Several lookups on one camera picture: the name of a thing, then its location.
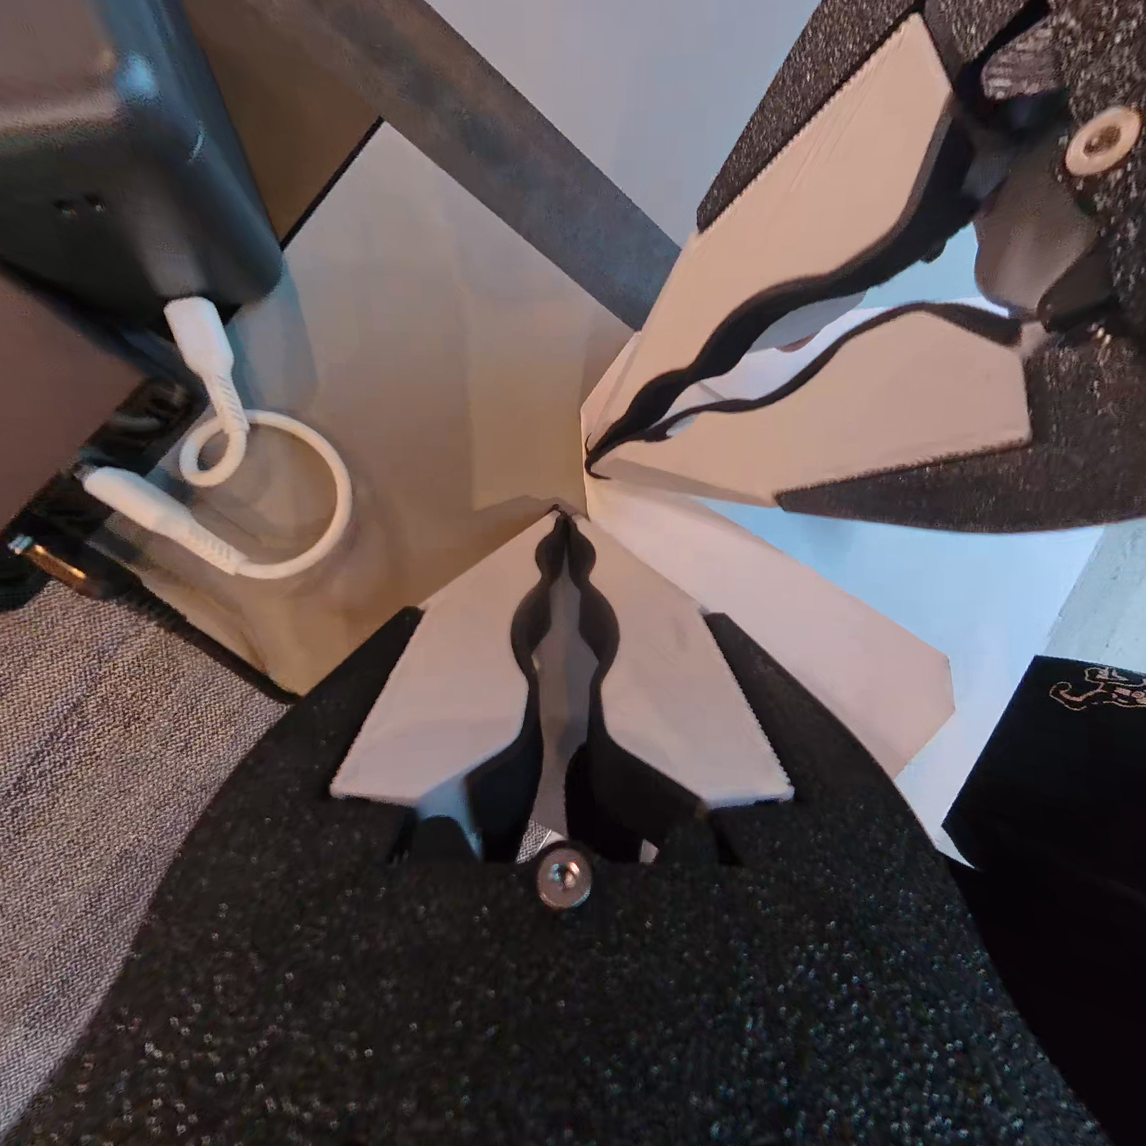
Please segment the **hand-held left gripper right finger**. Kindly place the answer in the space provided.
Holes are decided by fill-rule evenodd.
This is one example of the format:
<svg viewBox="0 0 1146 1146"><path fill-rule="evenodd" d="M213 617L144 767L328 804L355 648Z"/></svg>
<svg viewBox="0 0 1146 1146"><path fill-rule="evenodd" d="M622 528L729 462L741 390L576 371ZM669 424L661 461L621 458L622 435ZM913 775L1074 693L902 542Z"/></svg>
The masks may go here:
<svg viewBox="0 0 1146 1146"><path fill-rule="evenodd" d="M583 516L568 523L577 630L597 658L568 828L613 862L793 783L693 596Z"/></svg>

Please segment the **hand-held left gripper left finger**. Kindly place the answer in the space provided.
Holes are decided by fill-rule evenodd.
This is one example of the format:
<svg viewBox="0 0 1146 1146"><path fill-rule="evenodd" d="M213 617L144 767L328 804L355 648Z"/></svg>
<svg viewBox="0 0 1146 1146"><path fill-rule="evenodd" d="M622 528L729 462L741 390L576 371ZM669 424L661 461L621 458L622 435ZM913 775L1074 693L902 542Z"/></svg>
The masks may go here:
<svg viewBox="0 0 1146 1146"><path fill-rule="evenodd" d="M482 860L519 858L545 756L535 652L568 539L550 512L419 606L335 798L451 817Z"/></svg>

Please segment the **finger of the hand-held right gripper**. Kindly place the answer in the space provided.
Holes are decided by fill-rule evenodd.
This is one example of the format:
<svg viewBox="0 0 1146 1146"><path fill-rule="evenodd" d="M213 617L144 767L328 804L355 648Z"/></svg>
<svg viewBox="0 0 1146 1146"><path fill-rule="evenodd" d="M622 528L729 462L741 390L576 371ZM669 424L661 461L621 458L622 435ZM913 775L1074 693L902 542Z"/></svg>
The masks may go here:
<svg viewBox="0 0 1146 1146"><path fill-rule="evenodd" d="M1097 141L1069 151L1075 175L1100 172L1092 157L1100 154L1097 123ZM584 465L591 452L684 412L774 393L860 326L822 345L770 393L680 405L703 383L732 381L753 349L781 349L831 333L833 323L868 292L904 273L886 258L906 252L908 225L925 194L942 188L940 160L951 160L951 149L968 135L972 175L965 176L959 162L955 190L969 181L973 191L994 191L1009 179L1010 145L980 147L987 132L976 126L965 132L951 71L924 18L910 15L775 158L752 166L748 184L733 191L729 206L718 207L715 221L698 222L628 355L592 394ZM991 213L981 224L976 195L970 222L957 224L955 235L977 226L979 288L1006 307L1000 315L1022 323L1025 362L1048 332L1028 310L1017 312L1007 303L1033 303L1036 287L1048 285L1070 255L1082 252L1082 240L1097 233L1066 206L1063 192L1037 188L1025 147L1021 165L1020 190L1004 191L1017 218L1007 210L999 222ZM905 306L871 312L864 322Z"/></svg>
<svg viewBox="0 0 1146 1146"><path fill-rule="evenodd" d="M1022 323L972 306L869 319L768 396L684 412L587 471L745 505L1030 441Z"/></svg>

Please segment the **white paper sheet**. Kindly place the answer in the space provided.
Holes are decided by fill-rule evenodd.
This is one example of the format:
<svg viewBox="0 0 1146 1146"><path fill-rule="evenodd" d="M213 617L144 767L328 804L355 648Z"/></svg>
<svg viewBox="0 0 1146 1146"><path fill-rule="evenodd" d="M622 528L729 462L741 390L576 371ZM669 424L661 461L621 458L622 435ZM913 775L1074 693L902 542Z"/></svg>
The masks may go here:
<svg viewBox="0 0 1146 1146"><path fill-rule="evenodd" d="M590 520L730 617L943 823L1103 538L968 535L707 503L590 479Z"/></svg>

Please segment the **white desk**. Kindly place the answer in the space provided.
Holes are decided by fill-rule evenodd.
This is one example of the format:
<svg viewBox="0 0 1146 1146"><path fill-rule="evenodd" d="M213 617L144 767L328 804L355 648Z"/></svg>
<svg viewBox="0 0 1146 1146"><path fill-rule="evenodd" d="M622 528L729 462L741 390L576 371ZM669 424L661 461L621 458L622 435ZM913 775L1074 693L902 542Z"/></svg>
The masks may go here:
<svg viewBox="0 0 1146 1146"><path fill-rule="evenodd" d="M164 539L142 576L306 693L554 502L815 3L186 3L286 271L234 315L250 408L337 449L351 528L299 577Z"/></svg>

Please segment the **person's black clothing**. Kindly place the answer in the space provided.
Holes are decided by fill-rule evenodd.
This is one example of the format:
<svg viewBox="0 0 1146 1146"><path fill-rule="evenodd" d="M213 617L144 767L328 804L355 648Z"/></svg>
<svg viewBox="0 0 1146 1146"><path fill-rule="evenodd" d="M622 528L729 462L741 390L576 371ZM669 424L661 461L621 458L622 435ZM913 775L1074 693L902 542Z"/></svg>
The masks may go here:
<svg viewBox="0 0 1146 1146"><path fill-rule="evenodd" d="M1145 677L1037 656L943 823L1015 1007L1111 1142L1145 1143Z"/></svg>

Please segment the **dark electronic device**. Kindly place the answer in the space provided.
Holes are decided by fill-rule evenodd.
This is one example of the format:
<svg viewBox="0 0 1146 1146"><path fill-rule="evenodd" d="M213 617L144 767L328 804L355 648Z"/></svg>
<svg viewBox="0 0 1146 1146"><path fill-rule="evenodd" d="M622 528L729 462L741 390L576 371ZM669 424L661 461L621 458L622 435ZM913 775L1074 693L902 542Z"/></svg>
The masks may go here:
<svg viewBox="0 0 1146 1146"><path fill-rule="evenodd" d="M190 377L148 377L32 498L3 523L2 610L29 604L49 574L10 547L21 536L62 559L96 551L111 509L88 494L82 468L119 468L146 478L206 411L204 385Z"/></svg>

